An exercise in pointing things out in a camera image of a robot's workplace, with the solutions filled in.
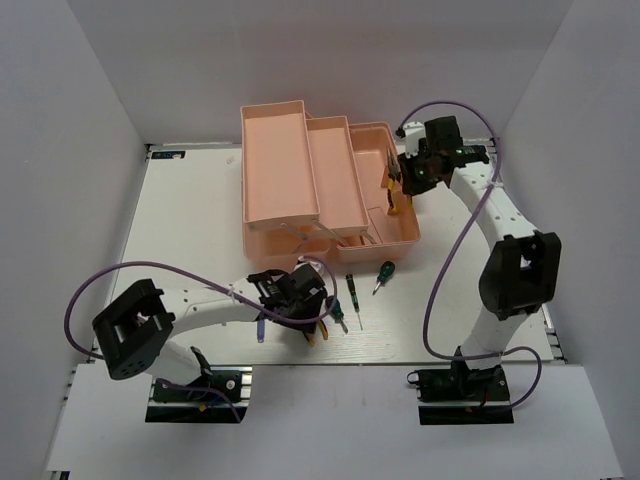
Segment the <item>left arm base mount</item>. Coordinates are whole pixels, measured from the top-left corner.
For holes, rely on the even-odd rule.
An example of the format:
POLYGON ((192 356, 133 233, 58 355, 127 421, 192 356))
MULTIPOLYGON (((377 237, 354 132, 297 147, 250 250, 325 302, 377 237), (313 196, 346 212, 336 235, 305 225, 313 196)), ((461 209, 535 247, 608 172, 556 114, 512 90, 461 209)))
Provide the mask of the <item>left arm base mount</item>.
POLYGON ((169 388, 155 380, 146 408, 146 423, 238 424, 248 410, 252 368, 213 367, 194 390, 169 388))

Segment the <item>thin green precision screwdriver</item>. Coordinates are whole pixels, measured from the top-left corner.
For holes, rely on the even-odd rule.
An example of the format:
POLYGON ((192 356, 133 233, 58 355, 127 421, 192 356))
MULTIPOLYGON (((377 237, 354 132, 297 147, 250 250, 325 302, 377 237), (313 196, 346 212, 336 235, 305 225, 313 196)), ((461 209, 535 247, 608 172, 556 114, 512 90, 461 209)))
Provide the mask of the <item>thin green precision screwdriver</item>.
POLYGON ((354 311, 356 313, 356 316, 358 318, 358 323, 359 323, 359 327, 360 329, 363 329, 363 324, 362 324, 362 320, 360 317, 360 305, 359 305, 359 299, 358 299, 358 295, 356 292, 356 286, 355 286, 355 281, 354 281, 354 277, 352 274, 347 274, 345 276, 345 280, 347 283, 347 288, 348 288, 348 292, 351 298, 351 302, 354 308, 354 311))

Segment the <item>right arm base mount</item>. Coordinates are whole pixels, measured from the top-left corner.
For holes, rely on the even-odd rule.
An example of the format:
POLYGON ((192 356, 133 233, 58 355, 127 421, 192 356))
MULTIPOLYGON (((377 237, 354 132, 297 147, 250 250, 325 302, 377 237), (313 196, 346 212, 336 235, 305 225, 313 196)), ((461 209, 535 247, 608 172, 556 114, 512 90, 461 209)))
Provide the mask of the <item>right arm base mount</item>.
POLYGON ((513 424, 504 370, 470 370, 463 361, 448 368, 414 370, 407 383, 415 387, 422 426, 513 424))

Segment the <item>green stubby screwdriver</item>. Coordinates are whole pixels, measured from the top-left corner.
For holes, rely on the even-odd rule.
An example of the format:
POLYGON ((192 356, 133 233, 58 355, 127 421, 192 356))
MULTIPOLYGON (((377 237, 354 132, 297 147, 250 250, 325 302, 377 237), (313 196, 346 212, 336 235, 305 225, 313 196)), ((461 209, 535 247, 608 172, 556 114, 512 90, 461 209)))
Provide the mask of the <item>green stubby screwdriver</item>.
POLYGON ((345 334, 349 333, 349 329, 344 321, 345 315, 342 311, 341 304, 335 295, 329 296, 325 300, 326 309, 329 311, 331 318, 338 324, 345 334))
POLYGON ((375 295, 379 289, 386 285, 386 283, 391 279, 395 272, 395 264, 392 261, 385 261, 378 272, 376 278, 376 284, 372 291, 372 294, 375 295))

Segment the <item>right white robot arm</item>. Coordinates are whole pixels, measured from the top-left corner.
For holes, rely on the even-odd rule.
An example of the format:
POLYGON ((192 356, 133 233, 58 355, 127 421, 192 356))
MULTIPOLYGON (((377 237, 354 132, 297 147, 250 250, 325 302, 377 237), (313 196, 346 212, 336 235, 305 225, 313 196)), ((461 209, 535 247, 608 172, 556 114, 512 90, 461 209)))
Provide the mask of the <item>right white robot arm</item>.
POLYGON ((472 399, 488 385, 485 370, 500 365, 519 327, 555 294, 562 244, 517 209, 496 177, 497 160, 483 145, 464 143, 455 117, 400 127, 404 193, 415 196, 444 183, 467 207, 490 249, 478 281, 482 307, 456 352, 465 365, 451 374, 453 390, 472 399))

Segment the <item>yellow needle nose pliers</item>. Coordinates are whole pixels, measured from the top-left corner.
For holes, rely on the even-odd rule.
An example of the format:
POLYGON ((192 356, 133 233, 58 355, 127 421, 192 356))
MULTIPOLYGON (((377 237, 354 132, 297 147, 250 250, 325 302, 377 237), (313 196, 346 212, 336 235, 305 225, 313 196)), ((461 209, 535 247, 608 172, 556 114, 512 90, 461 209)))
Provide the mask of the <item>yellow needle nose pliers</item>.
POLYGON ((402 175, 400 164, 397 160, 397 156, 393 153, 393 151, 388 148, 386 150, 386 172, 387 172, 387 186, 386 186, 386 195, 387 195, 387 203, 388 215, 398 215, 404 210, 408 209, 409 211, 413 211, 413 200, 410 195, 405 194, 405 203, 406 207, 399 208, 394 201, 394 193, 396 192, 396 185, 402 185, 402 175))

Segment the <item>pink plastic toolbox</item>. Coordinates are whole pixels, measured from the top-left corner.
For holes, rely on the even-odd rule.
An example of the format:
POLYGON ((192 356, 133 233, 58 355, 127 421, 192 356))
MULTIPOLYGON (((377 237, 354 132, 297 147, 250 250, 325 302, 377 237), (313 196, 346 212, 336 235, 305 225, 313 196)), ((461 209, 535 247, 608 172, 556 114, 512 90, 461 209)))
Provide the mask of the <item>pink plastic toolbox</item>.
POLYGON ((243 244, 257 269, 305 254, 395 260, 420 240, 414 210, 387 214, 388 124, 313 117, 301 100, 244 106, 241 122, 243 244))

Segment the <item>blue handled long screwdriver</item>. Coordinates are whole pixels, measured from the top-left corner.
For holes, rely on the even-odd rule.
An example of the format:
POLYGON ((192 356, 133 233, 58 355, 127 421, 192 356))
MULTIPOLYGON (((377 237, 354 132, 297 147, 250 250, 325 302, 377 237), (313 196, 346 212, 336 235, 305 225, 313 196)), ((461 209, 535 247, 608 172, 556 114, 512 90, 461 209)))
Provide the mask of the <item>blue handled long screwdriver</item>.
POLYGON ((265 340, 266 322, 264 320, 258 320, 256 323, 256 338, 259 343, 263 343, 265 340))

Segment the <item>yellow combination pliers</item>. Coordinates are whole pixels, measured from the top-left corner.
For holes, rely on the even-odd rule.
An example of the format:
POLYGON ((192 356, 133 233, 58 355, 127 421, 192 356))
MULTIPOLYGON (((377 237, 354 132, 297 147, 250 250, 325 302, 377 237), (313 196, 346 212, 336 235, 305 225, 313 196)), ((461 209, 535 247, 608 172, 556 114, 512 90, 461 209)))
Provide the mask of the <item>yellow combination pliers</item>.
POLYGON ((303 336, 307 344, 311 347, 316 345, 316 335, 319 334, 324 341, 329 339, 329 332, 323 320, 319 320, 310 332, 304 332, 303 336))

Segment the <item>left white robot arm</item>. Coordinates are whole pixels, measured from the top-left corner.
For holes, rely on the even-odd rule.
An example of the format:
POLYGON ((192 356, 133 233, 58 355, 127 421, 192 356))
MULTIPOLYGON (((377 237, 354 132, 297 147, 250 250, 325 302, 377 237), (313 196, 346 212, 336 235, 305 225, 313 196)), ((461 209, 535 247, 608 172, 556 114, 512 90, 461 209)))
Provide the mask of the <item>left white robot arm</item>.
POLYGON ((269 269, 228 285, 201 280, 202 288, 163 290, 149 278, 134 282, 92 321, 110 378, 148 373, 177 384, 188 398, 202 398, 212 378, 205 358, 174 338, 214 325, 259 320, 312 333, 324 317, 328 297, 324 269, 319 259, 302 256, 290 272, 269 269))

